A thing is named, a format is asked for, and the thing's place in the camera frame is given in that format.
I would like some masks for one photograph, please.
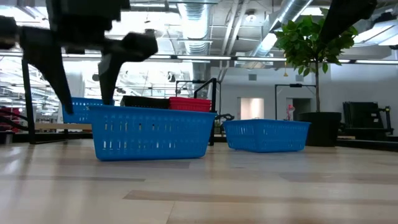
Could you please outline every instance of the tree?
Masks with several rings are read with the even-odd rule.
[[[315,84],[317,86],[317,112],[320,112],[319,99],[319,66],[322,65],[324,73],[328,71],[328,63],[341,65],[337,56],[343,53],[343,49],[349,49],[354,45],[354,37],[358,31],[350,27],[328,44],[321,42],[319,36],[325,23],[327,9],[321,9],[324,18],[313,22],[312,16],[305,16],[299,22],[289,21],[282,26],[282,32],[276,32],[277,42],[275,46],[283,49],[287,63],[298,69],[298,74],[307,76],[315,72]]]

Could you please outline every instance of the red object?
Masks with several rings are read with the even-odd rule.
[[[171,110],[209,112],[210,107],[211,107],[211,100],[170,97]]]
[[[21,112],[19,112],[19,108],[6,108],[6,107],[3,107],[1,109],[5,110],[5,111],[8,111],[8,112],[13,112],[13,113],[18,114],[18,115],[21,114]],[[2,113],[1,111],[0,111],[0,116],[3,116],[3,117],[8,118],[8,119],[11,119],[13,122],[15,122],[17,124],[20,124],[18,117]],[[19,129],[13,128],[12,126],[10,126],[10,125],[8,125],[6,123],[0,123],[0,130],[1,131],[8,130],[8,131],[13,131],[15,133],[19,132]]]

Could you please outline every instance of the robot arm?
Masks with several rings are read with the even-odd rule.
[[[46,4],[49,30],[18,27],[14,18],[1,16],[0,49],[11,49],[19,43],[23,59],[43,74],[69,114],[73,113],[73,107],[62,47],[67,53],[84,54],[85,49],[101,51],[98,70],[104,104],[113,99],[124,62],[141,62],[158,51],[154,36],[131,32],[123,40],[105,37],[104,32],[112,29],[112,21],[120,21],[121,10],[130,9],[129,0],[46,0]]]

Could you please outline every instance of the potted plant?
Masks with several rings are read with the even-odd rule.
[[[322,9],[326,16],[327,9]],[[319,97],[319,73],[328,71],[328,63],[341,65],[337,56],[343,53],[343,49],[349,49],[354,45],[354,37],[358,31],[350,27],[328,44],[324,44],[319,36],[325,18],[318,22],[312,20],[312,16],[305,16],[301,21],[289,21],[282,27],[282,32],[276,32],[277,42],[275,46],[283,49],[287,63],[298,74],[307,76],[315,73],[317,112],[302,113],[298,116],[301,121],[311,122],[308,130],[307,145],[309,146],[334,146],[340,125],[341,113],[321,112]]]

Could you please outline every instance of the black pot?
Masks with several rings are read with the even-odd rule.
[[[321,147],[333,147],[336,145],[341,113],[301,113],[298,115],[298,120],[311,122],[306,145]]]

